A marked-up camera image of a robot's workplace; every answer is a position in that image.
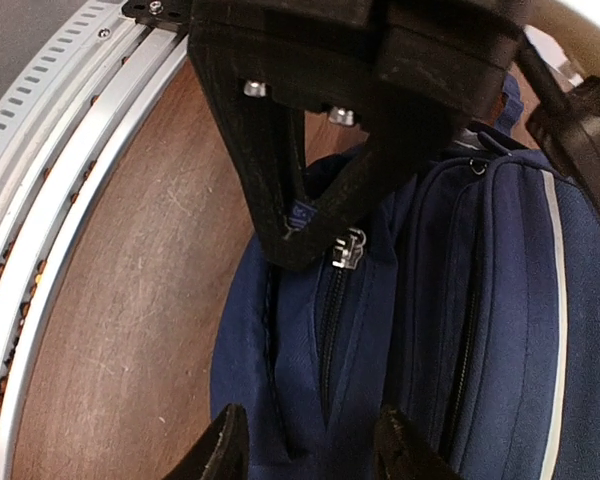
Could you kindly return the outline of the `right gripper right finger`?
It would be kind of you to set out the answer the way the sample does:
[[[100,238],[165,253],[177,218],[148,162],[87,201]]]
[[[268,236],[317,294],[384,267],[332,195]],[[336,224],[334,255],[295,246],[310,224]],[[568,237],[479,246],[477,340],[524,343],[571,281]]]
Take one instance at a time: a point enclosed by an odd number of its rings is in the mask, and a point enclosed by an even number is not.
[[[374,427],[374,478],[459,480],[460,476],[419,435],[398,409],[385,405]]]

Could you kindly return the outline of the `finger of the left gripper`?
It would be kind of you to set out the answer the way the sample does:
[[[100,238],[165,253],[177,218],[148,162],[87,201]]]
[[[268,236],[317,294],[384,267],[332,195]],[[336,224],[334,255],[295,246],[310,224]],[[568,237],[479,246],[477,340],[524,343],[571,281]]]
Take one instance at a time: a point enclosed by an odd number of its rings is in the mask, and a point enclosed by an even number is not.
[[[288,215],[296,200],[307,198],[302,170],[305,114],[270,96],[244,93],[234,55],[189,36],[193,64],[218,130],[239,176],[256,234],[266,259],[275,265],[307,265],[310,253]]]

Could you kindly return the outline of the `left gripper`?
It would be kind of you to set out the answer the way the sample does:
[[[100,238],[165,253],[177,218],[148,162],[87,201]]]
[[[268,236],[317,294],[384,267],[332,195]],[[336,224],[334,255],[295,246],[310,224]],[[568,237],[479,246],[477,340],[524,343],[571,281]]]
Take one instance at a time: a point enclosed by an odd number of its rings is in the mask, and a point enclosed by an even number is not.
[[[280,103],[361,113],[369,133],[320,194],[293,183],[279,265],[305,268],[446,147],[460,113],[488,113],[524,25],[521,1],[193,2],[199,68],[217,56]],[[365,112],[376,89],[407,96]]]

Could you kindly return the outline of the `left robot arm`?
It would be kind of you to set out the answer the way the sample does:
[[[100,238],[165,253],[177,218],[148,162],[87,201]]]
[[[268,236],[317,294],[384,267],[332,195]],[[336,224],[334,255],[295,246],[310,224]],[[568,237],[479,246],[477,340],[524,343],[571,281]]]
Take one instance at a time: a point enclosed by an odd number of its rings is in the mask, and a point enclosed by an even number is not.
[[[305,268],[487,117],[511,66],[600,214],[600,1],[195,1],[188,54],[275,265]]]

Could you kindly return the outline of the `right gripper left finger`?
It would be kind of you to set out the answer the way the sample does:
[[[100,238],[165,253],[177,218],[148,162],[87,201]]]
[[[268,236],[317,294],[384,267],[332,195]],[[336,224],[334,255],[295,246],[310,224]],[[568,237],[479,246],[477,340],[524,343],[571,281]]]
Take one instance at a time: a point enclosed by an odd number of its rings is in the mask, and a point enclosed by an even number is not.
[[[247,479],[249,446],[246,411],[228,404],[164,480]]]

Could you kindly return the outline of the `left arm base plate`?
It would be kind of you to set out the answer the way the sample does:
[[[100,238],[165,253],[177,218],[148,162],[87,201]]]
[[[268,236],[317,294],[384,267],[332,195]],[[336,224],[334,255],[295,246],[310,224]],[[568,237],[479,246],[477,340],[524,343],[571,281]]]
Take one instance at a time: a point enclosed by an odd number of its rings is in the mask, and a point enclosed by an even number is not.
[[[182,33],[189,29],[191,4],[189,0],[129,0],[121,13],[137,24]]]

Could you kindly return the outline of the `navy blue student backpack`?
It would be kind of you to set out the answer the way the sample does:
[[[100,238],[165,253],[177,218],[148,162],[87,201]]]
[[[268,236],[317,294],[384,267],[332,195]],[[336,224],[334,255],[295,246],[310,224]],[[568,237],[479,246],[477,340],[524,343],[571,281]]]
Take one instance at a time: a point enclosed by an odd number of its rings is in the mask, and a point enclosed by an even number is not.
[[[502,96],[306,269],[247,246],[210,390],[248,478],[374,479],[389,405],[460,479],[600,479],[600,221]]]

